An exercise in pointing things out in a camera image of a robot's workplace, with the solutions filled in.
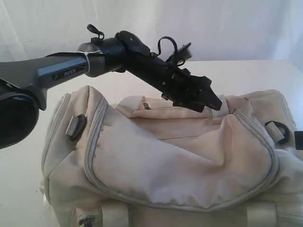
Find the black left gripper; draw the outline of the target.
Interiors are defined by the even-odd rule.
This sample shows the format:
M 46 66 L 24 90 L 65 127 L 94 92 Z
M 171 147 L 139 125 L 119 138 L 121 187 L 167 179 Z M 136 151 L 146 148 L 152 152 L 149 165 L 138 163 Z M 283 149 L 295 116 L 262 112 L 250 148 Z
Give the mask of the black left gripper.
M 205 107 L 215 111 L 222 107 L 209 78 L 191 75 L 187 69 L 170 66 L 158 57 L 137 56 L 128 62 L 126 70 L 159 90 L 175 106 L 197 112 Z

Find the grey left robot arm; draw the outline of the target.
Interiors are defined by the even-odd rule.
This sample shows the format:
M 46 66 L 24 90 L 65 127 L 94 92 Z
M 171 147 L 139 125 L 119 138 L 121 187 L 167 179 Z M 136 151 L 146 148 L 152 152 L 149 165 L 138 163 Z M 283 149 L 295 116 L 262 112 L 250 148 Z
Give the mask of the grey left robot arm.
M 58 52 L 43 58 L 0 64 L 0 146 L 25 139 L 46 109 L 48 89 L 82 74 L 95 78 L 108 72 L 130 72 L 162 93 L 174 106 L 202 112 L 220 110 L 222 102 L 211 80 L 192 75 L 183 64 L 191 57 L 189 46 L 178 48 L 167 60 L 152 52 L 136 35 L 120 31 L 113 38 L 89 25 L 95 34 L 76 52 Z

